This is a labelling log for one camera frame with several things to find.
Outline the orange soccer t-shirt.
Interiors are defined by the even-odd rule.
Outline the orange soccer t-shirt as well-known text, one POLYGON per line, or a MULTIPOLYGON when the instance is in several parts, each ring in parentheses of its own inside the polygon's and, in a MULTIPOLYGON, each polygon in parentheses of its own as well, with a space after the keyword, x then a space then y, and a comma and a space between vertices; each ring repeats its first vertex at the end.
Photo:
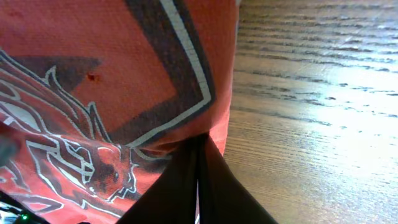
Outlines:
POLYGON ((115 223, 184 140, 224 152, 239 2, 1 2, 1 192, 115 223))

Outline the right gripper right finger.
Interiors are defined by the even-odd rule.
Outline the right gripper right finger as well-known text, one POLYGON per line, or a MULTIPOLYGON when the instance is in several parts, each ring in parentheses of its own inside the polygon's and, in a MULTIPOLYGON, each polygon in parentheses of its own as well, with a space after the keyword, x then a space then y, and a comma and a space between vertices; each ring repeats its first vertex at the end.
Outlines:
POLYGON ((198 155, 200 224, 276 224, 235 178, 209 135, 198 155))

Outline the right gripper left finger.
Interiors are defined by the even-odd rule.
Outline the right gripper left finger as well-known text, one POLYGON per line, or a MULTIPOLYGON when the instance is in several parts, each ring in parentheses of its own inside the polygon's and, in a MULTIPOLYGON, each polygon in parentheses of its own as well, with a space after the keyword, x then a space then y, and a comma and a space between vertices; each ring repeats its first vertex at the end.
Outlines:
POLYGON ((194 224, 199 137, 184 140, 162 175, 117 224, 194 224))

